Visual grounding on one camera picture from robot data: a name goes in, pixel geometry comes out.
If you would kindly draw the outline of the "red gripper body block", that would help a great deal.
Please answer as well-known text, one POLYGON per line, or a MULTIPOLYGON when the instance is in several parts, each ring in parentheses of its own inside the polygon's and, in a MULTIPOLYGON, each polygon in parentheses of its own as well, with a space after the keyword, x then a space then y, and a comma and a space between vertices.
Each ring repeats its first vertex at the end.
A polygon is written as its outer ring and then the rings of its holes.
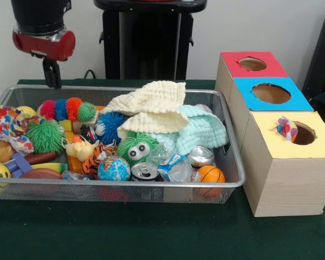
POLYGON ((31 36, 14 30, 12 39, 18 50, 56 61, 66 61, 75 49, 75 35, 69 30, 61 30, 50 36, 31 36))

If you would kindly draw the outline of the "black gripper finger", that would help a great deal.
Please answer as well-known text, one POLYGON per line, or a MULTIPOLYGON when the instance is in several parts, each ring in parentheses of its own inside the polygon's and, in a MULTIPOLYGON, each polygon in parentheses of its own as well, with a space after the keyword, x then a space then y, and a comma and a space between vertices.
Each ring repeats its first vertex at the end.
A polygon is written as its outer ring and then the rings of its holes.
POLYGON ((51 64, 51 84, 54 89, 61 89, 62 88, 62 80, 60 74, 60 67, 57 61, 52 60, 51 64))
POLYGON ((42 62, 45 82, 48 87, 53 87, 53 67, 50 59, 45 57, 42 62))

